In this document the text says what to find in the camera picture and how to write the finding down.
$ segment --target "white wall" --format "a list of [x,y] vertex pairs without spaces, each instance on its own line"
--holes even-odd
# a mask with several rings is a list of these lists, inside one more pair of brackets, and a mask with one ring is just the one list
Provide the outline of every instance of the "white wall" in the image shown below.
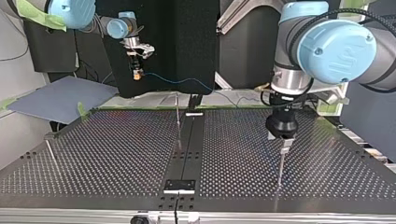
[[[20,22],[12,20],[22,31]],[[0,60],[23,54],[26,45],[25,38],[0,14]],[[34,71],[30,53],[17,60],[0,62],[0,102],[44,85],[44,76]],[[0,111],[0,169],[38,146],[49,131],[46,120]]]

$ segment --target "perforated table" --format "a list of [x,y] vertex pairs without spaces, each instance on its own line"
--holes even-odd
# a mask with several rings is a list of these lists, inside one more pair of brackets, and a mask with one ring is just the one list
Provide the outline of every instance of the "perforated table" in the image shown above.
[[[96,111],[0,172],[0,207],[396,215],[396,175],[326,119],[299,111],[278,189],[281,142],[265,109]],[[164,194],[168,180],[195,193]]]

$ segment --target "perforated metal plate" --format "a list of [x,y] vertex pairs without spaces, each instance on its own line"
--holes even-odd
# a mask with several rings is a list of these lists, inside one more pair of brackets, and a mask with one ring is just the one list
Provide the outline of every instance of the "perforated metal plate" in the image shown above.
[[282,142],[267,140],[269,114],[261,109],[205,112],[194,208],[396,214],[396,175],[309,111],[298,113],[300,131],[287,155],[279,190]]
[[174,111],[99,111],[21,160],[1,180],[3,195],[158,199],[177,146]]

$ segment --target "metal pin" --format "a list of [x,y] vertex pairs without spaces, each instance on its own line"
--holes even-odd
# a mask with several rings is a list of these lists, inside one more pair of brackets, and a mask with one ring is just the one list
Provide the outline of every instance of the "metal pin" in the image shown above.
[[285,165],[285,157],[286,157],[286,154],[281,154],[280,155],[279,178],[277,180],[277,185],[280,188],[282,187],[282,175],[283,175],[283,167]]
[[180,128],[180,114],[178,112],[178,93],[176,93],[175,97],[175,106],[176,106],[176,113],[177,113],[177,127]]
[[56,160],[55,155],[53,154],[53,151],[52,151],[52,147],[50,146],[50,141],[46,140],[46,143],[47,143],[47,147],[49,149],[50,156],[52,157],[53,160]]
[[280,149],[280,164],[279,164],[279,178],[277,180],[277,185],[279,188],[282,188],[282,176],[283,176],[283,169],[285,166],[285,158],[286,154],[289,153],[291,146],[293,145],[294,138],[285,139],[283,143],[283,147]]

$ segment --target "blue cable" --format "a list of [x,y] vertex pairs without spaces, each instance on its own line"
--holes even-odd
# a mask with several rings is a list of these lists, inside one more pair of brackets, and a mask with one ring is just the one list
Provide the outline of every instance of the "blue cable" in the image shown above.
[[159,75],[157,75],[157,74],[155,74],[155,73],[146,73],[145,75],[146,75],[146,76],[155,76],[155,77],[161,79],[162,81],[169,82],[169,83],[171,83],[171,84],[181,84],[181,83],[184,83],[184,82],[186,82],[186,81],[193,80],[193,81],[196,81],[196,82],[198,82],[199,84],[201,84],[201,85],[202,85],[203,87],[205,87],[207,90],[213,91],[213,89],[207,87],[202,81],[200,81],[200,80],[198,80],[198,79],[196,79],[196,78],[193,78],[193,77],[189,77],[189,78],[186,78],[186,79],[181,80],[181,81],[172,81],[172,80],[166,79],[166,78],[164,78],[164,77],[161,77],[161,76],[159,76]]
[[252,99],[248,99],[248,98],[246,98],[246,97],[242,97],[241,99],[239,99],[238,103],[236,104],[236,103],[234,103],[228,96],[222,94],[221,92],[218,92],[218,91],[215,91],[215,90],[209,88],[209,87],[206,86],[202,81],[200,81],[200,80],[198,80],[198,79],[196,79],[196,78],[193,78],[193,77],[189,77],[189,78],[186,78],[186,79],[181,80],[181,81],[172,81],[172,80],[166,79],[166,78],[164,78],[164,77],[161,77],[161,76],[159,76],[159,75],[157,75],[157,74],[155,74],[155,73],[146,73],[145,75],[146,75],[146,76],[154,76],[154,77],[157,77],[157,78],[159,78],[160,80],[165,81],[165,82],[168,82],[168,83],[171,83],[171,84],[181,84],[181,83],[184,83],[184,82],[186,82],[186,81],[191,81],[191,80],[192,80],[192,81],[196,81],[196,82],[198,82],[199,84],[201,84],[203,87],[205,87],[207,90],[209,90],[209,91],[211,91],[211,92],[214,92],[214,93],[217,93],[217,94],[223,96],[224,98],[226,98],[226,99],[227,99],[232,105],[234,105],[236,108],[238,108],[238,105],[239,105],[239,103],[241,102],[241,100],[243,100],[243,99],[246,99],[246,100],[249,100],[249,101],[252,100]]

